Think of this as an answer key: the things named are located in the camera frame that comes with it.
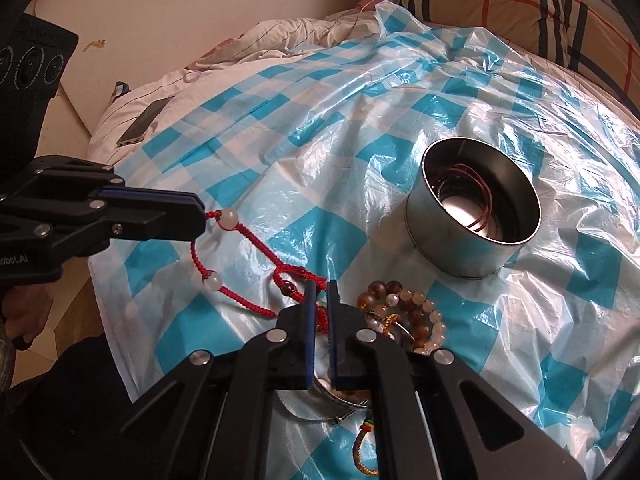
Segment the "person's left hand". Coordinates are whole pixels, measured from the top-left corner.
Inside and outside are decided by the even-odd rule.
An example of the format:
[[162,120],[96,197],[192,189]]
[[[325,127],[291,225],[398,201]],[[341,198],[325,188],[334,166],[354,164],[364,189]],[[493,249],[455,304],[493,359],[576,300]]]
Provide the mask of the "person's left hand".
[[53,304],[47,285],[18,286],[9,289],[1,299],[6,338],[17,349],[26,349],[46,327]]

